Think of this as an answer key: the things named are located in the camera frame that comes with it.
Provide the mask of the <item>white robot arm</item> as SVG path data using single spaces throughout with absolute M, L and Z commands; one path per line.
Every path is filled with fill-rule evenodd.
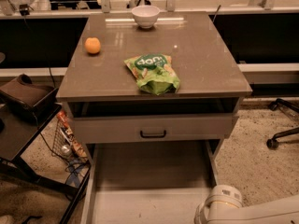
M 194 224 L 299 224 L 299 196 L 244 207 L 238 189 L 218 185 L 197 207 Z

